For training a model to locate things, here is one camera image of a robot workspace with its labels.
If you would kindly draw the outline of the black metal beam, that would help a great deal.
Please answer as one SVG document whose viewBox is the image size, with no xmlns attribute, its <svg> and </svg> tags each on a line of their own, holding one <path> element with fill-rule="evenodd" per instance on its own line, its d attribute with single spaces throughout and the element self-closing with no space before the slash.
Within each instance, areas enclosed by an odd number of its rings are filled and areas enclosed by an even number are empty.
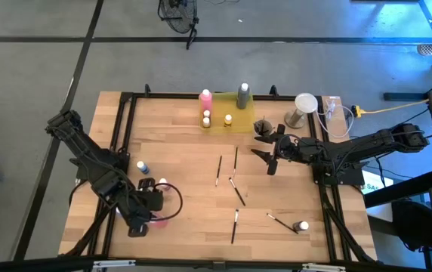
<svg viewBox="0 0 432 272">
<path fill-rule="evenodd" d="M 383 93 L 383 99 L 385 101 L 416 102 L 416 101 L 428 99 L 428 95 L 431 91 L 432 91 L 432 88 L 426 92 L 423 92 L 423 93 L 384 92 Z"/>
<path fill-rule="evenodd" d="M 432 188 L 432 172 L 411 178 L 398 184 L 367 193 L 364 197 L 365 207 L 371 208 L 398 199 L 428 192 Z"/>
</svg>

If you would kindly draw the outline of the thin dark paintbrush silver ferrule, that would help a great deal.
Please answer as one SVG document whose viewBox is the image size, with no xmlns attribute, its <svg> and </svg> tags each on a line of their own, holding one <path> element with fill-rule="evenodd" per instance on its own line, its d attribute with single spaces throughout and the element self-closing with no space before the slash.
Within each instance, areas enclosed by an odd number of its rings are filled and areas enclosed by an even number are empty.
<svg viewBox="0 0 432 272">
<path fill-rule="evenodd" d="M 281 220 L 279 220 L 279 219 L 276 218 L 275 216 L 271 215 L 270 213 L 267 213 L 267 216 L 268 216 L 269 218 L 273 219 L 273 220 L 274 220 L 275 222 L 277 222 L 278 224 L 280 224 L 280 225 L 282 225 L 283 227 L 285 227 L 286 229 L 290 230 L 291 232 L 298 234 L 298 232 L 297 232 L 294 228 L 288 226 L 287 224 L 285 224 L 284 222 L 282 222 Z"/>
</svg>

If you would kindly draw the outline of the beige plastic cup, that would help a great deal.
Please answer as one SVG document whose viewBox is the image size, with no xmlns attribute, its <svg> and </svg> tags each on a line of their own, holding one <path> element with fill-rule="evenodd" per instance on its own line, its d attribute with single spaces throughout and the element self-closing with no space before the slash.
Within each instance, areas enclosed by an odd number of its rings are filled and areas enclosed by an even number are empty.
<svg viewBox="0 0 432 272">
<path fill-rule="evenodd" d="M 270 136 L 273 133 L 273 126 L 266 119 L 260 119 L 254 123 L 254 130 L 256 133 L 255 140 L 261 141 L 264 143 L 272 143 Z"/>
</svg>

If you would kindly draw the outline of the angled bristle paintbrush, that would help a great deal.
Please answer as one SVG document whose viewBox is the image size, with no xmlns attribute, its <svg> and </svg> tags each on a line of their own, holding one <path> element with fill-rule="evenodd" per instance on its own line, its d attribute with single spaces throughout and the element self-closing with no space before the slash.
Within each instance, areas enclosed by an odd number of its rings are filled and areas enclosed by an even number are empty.
<svg viewBox="0 0 432 272">
<path fill-rule="evenodd" d="M 234 183 L 233 178 L 230 177 L 230 178 L 228 178 L 228 180 L 229 180 L 229 182 L 231 183 L 233 189 L 235 190 L 236 195 L 238 196 L 240 202 L 243 204 L 243 206 L 246 206 L 245 201 L 244 201 L 244 199 L 242 198 L 242 195 L 241 195 L 241 193 L 239 192 L 238 187 L 237 187 L 236 184 Z"/>
</svg>

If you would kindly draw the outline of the white dome table lamp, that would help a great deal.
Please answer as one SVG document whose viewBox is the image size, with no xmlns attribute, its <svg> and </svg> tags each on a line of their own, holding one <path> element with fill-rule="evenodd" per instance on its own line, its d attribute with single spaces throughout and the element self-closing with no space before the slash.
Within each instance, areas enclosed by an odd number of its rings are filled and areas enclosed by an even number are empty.
<svg viewBox="0 0 432 272">
<path fill-rule="evenodd" d="M 305 117 L 317 110 L 318 101 L 310 93 L 300 93 L 295 97 L 295 108 L 285 114 L 285 124 L 290 128 L 302 128 Z"/>
</svg>

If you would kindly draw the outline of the black table frame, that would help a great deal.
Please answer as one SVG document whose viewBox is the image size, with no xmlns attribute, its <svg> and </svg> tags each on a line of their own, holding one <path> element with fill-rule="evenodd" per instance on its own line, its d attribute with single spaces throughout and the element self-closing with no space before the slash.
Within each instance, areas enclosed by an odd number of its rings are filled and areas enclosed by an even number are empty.
<svg viewBox="0 0 432 272">
<path fill-rule="evenodd" d="M 252 132 L 207 134 L 199 127 L 196 94 L 100 93 L 90 129 L 102 147 L 127 147 L 129 178 L 142 178 L 137 162 L 145 162 L 150 177 L 165 178 L 173 188 L 165 192 L 164 228 L 150 227 L 144 237 L 130 238 L 121 217 L 103 222 L 91 247 L 93 253 L 131 259 L 136 265 L 195 268 L 294 269 L 301 263 L 327 263 L 329 250 L 338 258 L 341 243 L 326 236 L 319 188 L 312 169 L 280 160 L 275 175 L 251 149 L 272 146 L 254 139 Z M 236 175 L 233 160 L 239 147 Z M 223 156 L 218 186 L 215 180 Z M 232 177 L 246 206 L 228 178 Z M 234 244 L 235 210 L 239 209 Z M 298 234 L 288 226 L 310 225 Z"/>
</svg>

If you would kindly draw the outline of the yellow translucent plastic bin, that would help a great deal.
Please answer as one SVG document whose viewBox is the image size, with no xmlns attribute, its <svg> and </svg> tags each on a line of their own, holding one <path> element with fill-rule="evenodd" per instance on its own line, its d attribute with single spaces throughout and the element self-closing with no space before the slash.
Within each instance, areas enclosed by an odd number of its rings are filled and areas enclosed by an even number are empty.
<svg viewBox="0 0 432 272">
<path fill-rule="evenodd" d="M 212 93 L 212 111 L 209 119 L 211 126 L 202 126 L 203 112 L 199 105 L 199 127 L 207 134 L 249 133 L 253 131 L 255 122 L 255 104 L 250 94 L 246 108 L 241 110 L 236 106 L 237 93 Z M 230 127 L 224 126 L 224 117 L 233 117 Z"/>
</svg>

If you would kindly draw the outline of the green white sign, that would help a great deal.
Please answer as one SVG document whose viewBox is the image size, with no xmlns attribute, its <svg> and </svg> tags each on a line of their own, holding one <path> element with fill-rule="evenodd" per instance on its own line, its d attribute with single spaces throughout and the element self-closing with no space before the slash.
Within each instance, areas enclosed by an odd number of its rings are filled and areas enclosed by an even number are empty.
<svg viewBox="0 0 432 272">
<path fill-rule="evenodd" d="M 393 179 L 391 178 L 384 177 L 383 179 L 381 179 L 380 175 L 367 171 L 362 171 L 362 173 L 364 185 L 361 186 L 361 191 L 363 194 L 371 193 L 373 191 L 389 187 L 394 183 Z"/>
</svg>

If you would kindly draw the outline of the black office chair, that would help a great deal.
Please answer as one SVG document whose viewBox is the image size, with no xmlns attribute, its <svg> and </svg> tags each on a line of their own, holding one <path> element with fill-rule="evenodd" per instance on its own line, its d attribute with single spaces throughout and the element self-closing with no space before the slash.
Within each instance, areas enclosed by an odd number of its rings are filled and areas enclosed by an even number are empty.
<svg viewBox="0 0 432 272">
<path fill-rule="evenodd" d="M 432 250 L 432 209 L 419 202 L 399 200 L 391 203 L 392 225 L 410 251 Z"/>
</svg>

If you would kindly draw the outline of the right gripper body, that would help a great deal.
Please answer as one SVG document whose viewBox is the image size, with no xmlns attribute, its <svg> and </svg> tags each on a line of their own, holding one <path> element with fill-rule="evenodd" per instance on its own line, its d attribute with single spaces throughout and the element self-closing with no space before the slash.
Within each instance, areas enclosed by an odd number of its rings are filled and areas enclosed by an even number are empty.
<svg viewBox="0 0 432 272">
<path fill-rule="evenodd" d="M 295 137 L 293 134 L 286 134 L 285 126 L 283 124 L 278 124 L 275 132 L 272 134 L 276 135 L 276 142 L 272 143 L 274 144 L 273 154 L 272 154 L 273 160 L 270 163 L 267 163 L 268 164 L 267 174 L 269 175 L 276 174 L 276 169 L 278 166 L 279 159 L 287 160 L 287 158 L 285 157 L 285 148 L 288 145 L 288 142 L 292 141 L 292 138 L 294 138 L 295 140 L 299 139 L 299 137 Z"/>
</svg>

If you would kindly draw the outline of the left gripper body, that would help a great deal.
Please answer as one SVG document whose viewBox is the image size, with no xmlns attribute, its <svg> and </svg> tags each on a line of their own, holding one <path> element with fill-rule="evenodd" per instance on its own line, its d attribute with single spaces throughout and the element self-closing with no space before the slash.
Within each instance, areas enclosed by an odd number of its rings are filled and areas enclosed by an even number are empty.
<svg viewBox="0 0 432 272">
<path fill-rule="evenodd" d="M 154 178 L 139 180 L 137 188 L 131 189 L 125 196 L 125 221 L 129 227 L 129 237 L 146 236 L 147 222 L 151 220 L 152 211 L 147 208 L 146 194 L 154 191 Z"/>
</svg>

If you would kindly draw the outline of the large pink paint bottle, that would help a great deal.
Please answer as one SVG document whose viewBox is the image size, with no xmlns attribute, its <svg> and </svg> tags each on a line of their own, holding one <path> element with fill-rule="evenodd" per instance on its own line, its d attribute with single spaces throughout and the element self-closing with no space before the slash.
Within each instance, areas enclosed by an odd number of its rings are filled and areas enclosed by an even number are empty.
<svg viewBox="0 0 432 272">
<path fill-rule="evenodd" d="M 212 111 L 212 93 L 208 89 L 204 89 L 199 94 L 199 105 L 202 112 Z"/>
</svg>

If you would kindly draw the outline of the large grey paint bottle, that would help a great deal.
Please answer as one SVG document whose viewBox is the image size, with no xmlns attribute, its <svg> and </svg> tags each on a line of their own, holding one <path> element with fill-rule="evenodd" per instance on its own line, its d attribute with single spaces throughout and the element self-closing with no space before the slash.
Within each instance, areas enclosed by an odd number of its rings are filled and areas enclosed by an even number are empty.
<svg viewBox="0 0 432 272">
<path fill-rule="evenodd" d="M 250 88 L 248 83 L 243 82 L 239 88 L 238 88 L 238 92 L 237 92 L 237 99 L 236 99 L 236 106 L 243 110 L 246 108 L 246 105 L 248 103 L 248 99 L 249 99 L 249 95 L 250 95 Z"/>
</svg>

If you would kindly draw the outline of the large red paint bottle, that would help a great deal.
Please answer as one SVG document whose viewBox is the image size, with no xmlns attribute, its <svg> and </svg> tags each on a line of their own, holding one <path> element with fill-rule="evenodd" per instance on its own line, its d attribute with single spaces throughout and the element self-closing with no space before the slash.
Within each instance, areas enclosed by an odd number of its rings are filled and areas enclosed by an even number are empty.
<svg viewBox="0 0 432 272">
<path fill-rule="evenodd" d="M 152 213 L 151 220 L 147 224 L 154 228 L 164 228 L 168 224 L 168 219 L 158 213 Z"/>
</svg>

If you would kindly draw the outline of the black floor fan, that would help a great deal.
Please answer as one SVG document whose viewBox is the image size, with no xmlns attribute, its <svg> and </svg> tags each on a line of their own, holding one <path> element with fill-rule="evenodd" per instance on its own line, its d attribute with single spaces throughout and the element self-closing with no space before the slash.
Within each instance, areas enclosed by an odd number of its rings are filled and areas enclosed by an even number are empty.
<svg viewBox="0 0 432 272">
<path fill-rule="evenodd" d="M 180 34 L 189 34 L 186 49 L 189 50 L 197 36 L 197 0 L 159 0 L 157 14 L 161 21 Z"/>
</svg>

